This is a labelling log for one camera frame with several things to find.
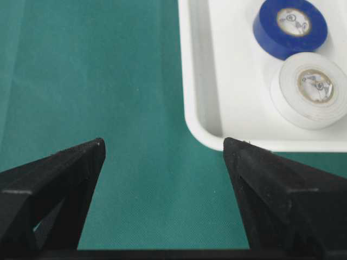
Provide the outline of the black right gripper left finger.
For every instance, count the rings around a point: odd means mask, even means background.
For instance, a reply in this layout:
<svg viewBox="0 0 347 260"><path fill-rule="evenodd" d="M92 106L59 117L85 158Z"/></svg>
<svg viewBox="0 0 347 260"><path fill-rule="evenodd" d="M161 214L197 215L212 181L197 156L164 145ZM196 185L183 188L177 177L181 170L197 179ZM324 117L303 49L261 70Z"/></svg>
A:
<svg viewBox="0 0 347 260"><path fill-rule="evenodd" d="M1 173L1 259L77 249L106 157L102 138Z"/></svg>

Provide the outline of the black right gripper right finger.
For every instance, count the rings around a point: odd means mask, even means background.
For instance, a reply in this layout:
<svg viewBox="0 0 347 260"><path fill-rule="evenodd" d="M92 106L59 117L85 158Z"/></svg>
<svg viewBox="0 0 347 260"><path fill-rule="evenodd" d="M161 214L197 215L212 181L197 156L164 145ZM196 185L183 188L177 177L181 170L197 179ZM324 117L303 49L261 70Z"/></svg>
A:
<svg viewBox="0 0 347 260"><path fill-rule="evenodd" d="M346 179L234 138L223 158L253 250L346 259Z"/></svg>

